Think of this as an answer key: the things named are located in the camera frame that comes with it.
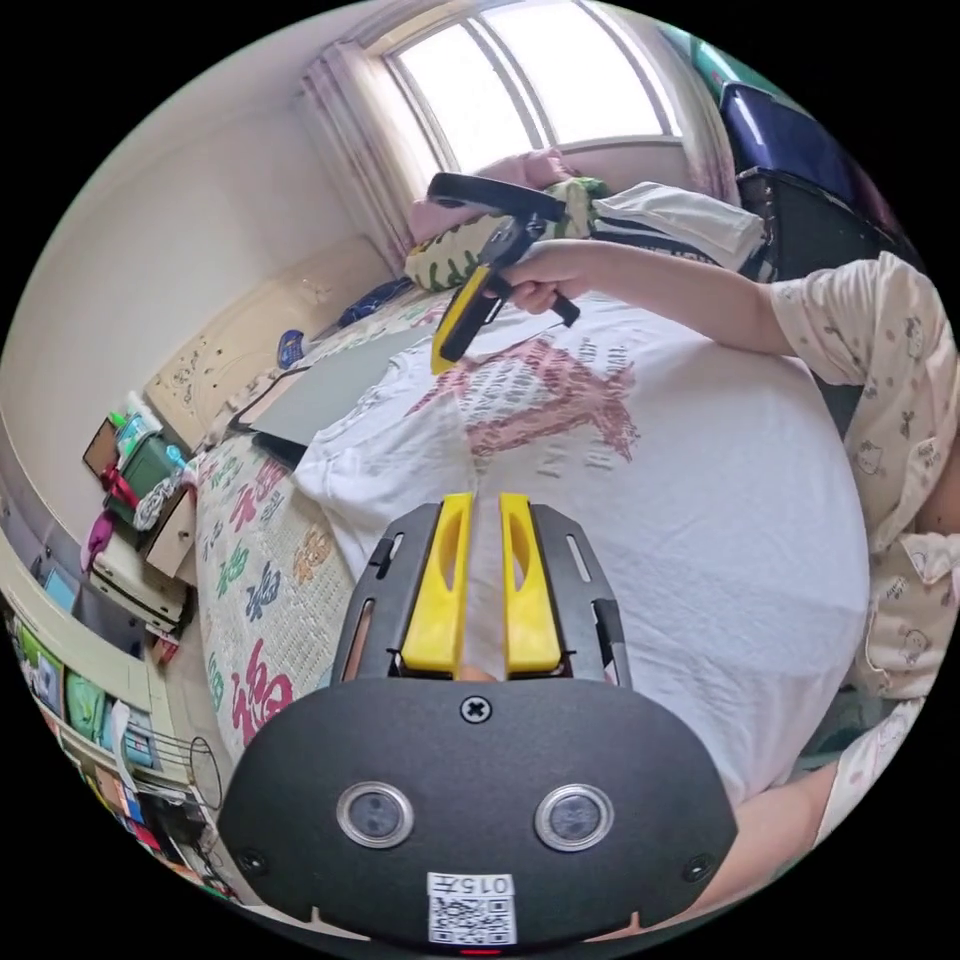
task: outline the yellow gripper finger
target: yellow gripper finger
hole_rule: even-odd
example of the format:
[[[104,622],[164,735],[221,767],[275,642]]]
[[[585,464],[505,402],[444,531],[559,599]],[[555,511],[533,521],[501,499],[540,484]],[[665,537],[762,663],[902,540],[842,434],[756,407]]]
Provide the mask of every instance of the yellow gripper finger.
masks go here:
[[[444,497],[400,657],[406,669],[457,679],[467,615],[473,495]]]
[[[490,268],[484,264],[478,264],[473,273],[467,278],[467,282],[454,294],[447,312],[440,320],[437,332],[433,335],[433,345],[430,350],[430,372],[437,376],[453,367],[453,363],[440,354],[444,344],[454,332],[457,324],[463,317],[464,311],[470,306],[477,291],[483,285],[490,273]]]
[[[500,494],[500,522],[507,678],[552,673],[560,666],[560,640],[530,501],[515,493]]]

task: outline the bed headboard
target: bed headboard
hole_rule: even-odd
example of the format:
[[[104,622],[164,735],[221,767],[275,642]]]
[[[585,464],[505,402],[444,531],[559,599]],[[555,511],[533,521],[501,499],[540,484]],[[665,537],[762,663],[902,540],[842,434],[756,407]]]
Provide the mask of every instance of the bed headboard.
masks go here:
[[[325,247],[264,281],[210,321],[151,377],[144,397],[185,450],[224,403],[277,365],[287,330],[309,340],[393,274],[366,237]]]

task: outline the white t-shirt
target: white t-shirt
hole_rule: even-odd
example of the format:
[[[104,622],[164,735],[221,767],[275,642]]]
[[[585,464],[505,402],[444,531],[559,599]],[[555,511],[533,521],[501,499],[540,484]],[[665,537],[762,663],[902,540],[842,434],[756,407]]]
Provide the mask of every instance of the white t-shirt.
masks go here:
[[[782,782],[862,638],[869,570],[840,437],[798,362],[645,311],[571,328],[505,310],[439,378],[395,358],[297,481],[358,575],[385,527],[473,492],[464,662],[503,676],[498,495],[580,523],[617,596],[632,684],[707,747],[731,801]]]

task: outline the qr code sticker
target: qr code sticker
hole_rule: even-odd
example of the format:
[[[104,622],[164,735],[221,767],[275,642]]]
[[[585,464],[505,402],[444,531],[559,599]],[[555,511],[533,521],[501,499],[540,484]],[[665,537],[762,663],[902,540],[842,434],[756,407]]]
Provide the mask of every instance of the qr code sticker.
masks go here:
[[[515,944],[513,884],[512,880],[509,887],[491,882],[499,880],[431,874],[430,942],[480,947]],[[505,888],[509,895],[504,896]]]

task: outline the gray tablet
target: gray tablet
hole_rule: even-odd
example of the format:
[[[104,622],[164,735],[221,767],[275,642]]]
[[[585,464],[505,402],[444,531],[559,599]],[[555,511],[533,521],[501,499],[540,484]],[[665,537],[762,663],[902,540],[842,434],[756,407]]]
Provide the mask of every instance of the gray tablet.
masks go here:
[[[322,357],[291,378],[293,382],[250,426],[258,433],[309,446],[320,430],[342,420],[383,379],[393,357],[429,336],[428,328],[413,327]]]

